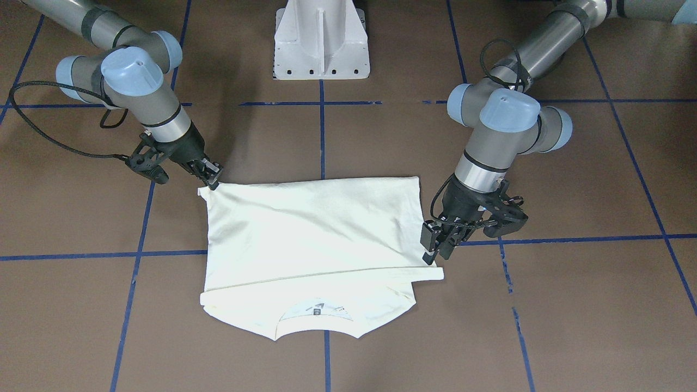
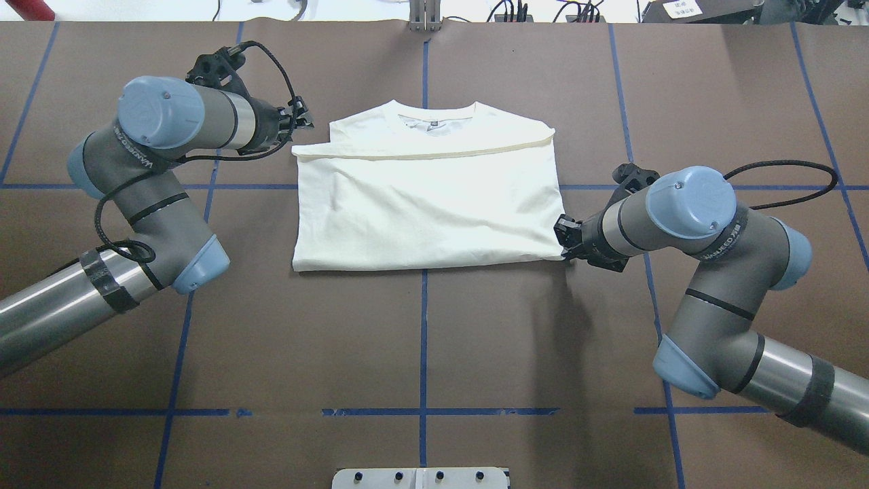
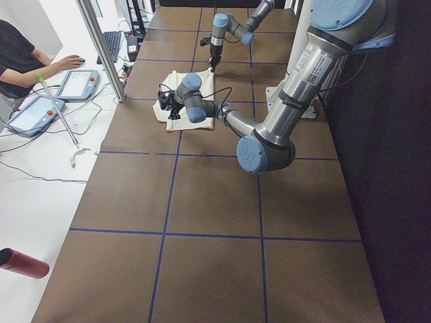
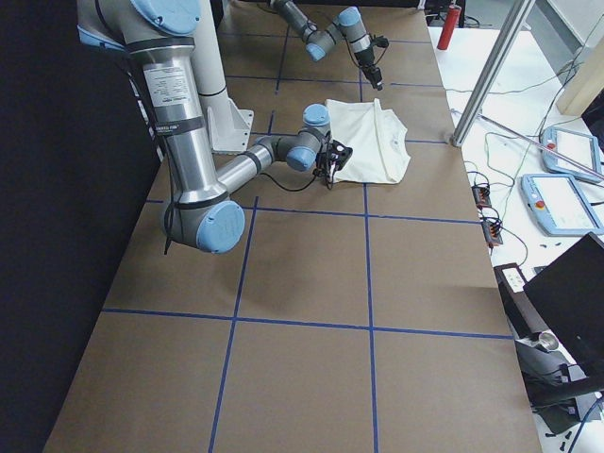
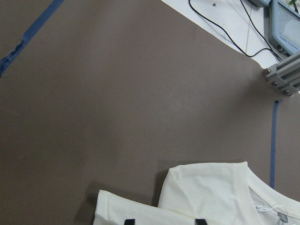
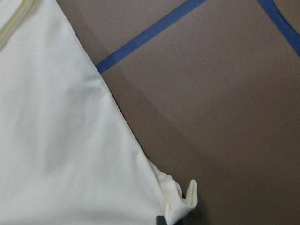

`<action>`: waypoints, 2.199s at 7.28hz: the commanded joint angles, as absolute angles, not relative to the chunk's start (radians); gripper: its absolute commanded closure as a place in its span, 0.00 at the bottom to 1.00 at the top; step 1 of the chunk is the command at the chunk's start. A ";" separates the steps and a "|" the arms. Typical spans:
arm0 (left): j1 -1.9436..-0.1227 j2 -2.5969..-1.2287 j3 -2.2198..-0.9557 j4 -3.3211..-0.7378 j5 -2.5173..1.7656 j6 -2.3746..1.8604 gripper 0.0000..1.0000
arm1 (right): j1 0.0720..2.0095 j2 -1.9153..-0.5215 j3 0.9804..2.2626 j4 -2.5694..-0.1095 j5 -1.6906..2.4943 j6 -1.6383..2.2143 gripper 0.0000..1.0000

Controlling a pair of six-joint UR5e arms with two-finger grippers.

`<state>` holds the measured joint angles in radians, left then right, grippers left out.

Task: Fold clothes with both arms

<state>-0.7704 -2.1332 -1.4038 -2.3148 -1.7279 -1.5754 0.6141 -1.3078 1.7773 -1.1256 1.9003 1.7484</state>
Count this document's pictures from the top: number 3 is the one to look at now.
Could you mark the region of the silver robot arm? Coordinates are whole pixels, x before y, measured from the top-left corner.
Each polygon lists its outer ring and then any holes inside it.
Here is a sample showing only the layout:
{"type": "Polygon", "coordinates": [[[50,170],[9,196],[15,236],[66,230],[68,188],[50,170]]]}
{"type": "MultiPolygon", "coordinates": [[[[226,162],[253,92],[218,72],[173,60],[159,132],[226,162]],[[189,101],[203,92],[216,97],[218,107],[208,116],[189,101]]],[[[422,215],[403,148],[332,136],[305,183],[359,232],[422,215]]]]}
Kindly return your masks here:
{"type": "Polygon", "coordinates": [[[397,8],[397,1],[312,1],[308,42],[278,85],[263,122],[248,119],[225,101],[204,99],[196,73],[186,74],[176,89],[160,90],[158,103],[171,120],[184,110],[191,123],[214,117],[230,127],[241,138],[236,156],[245,172],[280,170],[292,163],[296,150],[290,135],[337,60],[392,45],[397,8]]]}
{"type": "Polygon", "coordinates": [[[237,41],[248,46],[255,36],[254,31],[274,8],[275,1],[261,1],[253,14],[243,24],[238,22],[230,13],[217,13],[214,15],[211,35],[200,40],[200,46],[210,45],[208,63],[212,73],[215,72],[222,58],[226,33],[233,35],[237,41]]]}

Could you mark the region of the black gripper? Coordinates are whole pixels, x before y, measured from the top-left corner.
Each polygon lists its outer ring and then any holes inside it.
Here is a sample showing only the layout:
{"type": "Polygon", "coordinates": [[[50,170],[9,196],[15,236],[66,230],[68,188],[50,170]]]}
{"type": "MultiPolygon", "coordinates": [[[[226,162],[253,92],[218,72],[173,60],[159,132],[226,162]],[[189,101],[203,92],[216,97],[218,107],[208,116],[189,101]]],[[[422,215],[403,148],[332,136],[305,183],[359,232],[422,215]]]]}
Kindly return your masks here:
{"type": "Polygon", "coordinates": [[[176,90],[158,91],[158,102],[161,110],[168,111],[170,120],[181,119],[180,111],[184,107],[183,103],[180,103],[176,98],[176,90]]]}
{"type": "Polygon", "coordinates": [[[209,64],[211,65],[211,72],[216,71],[216,67],[219,64],[219,58],[222,56],[223,49],[223,38],[215,36],[203,37],[200,40],[200,46],[210,45],[210,59],[209,64]]]}

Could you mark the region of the person's hand on mouse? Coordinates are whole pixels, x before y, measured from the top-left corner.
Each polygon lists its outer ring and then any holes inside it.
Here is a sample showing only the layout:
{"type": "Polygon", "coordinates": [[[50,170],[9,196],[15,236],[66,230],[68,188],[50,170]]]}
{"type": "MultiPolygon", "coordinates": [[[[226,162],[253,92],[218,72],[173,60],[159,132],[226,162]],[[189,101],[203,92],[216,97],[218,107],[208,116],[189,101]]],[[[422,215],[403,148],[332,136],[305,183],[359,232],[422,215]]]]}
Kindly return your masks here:
{"type": "Polygon", "coordinates": [[[83,64],[82,65],[77,64],[75,62],[77,59],[80,59],[80,58],[82,58],[82,57],[80,57],[78,55],[69,55],[69,56],[61,59],[60,61],[56,62],[56,66],[59,68],[60,71],[75,69],[75,68],[81,67],[83,65],[83,64]]]}

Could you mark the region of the person's forearm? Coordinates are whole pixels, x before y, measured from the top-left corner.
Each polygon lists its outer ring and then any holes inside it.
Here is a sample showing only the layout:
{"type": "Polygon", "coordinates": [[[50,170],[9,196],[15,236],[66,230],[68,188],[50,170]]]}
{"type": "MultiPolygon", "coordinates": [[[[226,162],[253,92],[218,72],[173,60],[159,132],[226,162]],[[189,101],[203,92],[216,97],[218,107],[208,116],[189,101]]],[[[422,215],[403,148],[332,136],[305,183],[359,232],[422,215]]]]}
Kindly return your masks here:
{"type": "Polygon", "coordinates": [[[20,73],[13,69],[6,69],[1,74],[1,81],[20,87],[32,87],[39,82],[38,75],[40,75],[43,79],[47,79],[60,71],[60,66],[57,63],[53,63],[49,66],[35,69],[26,73],[20,73]]]}

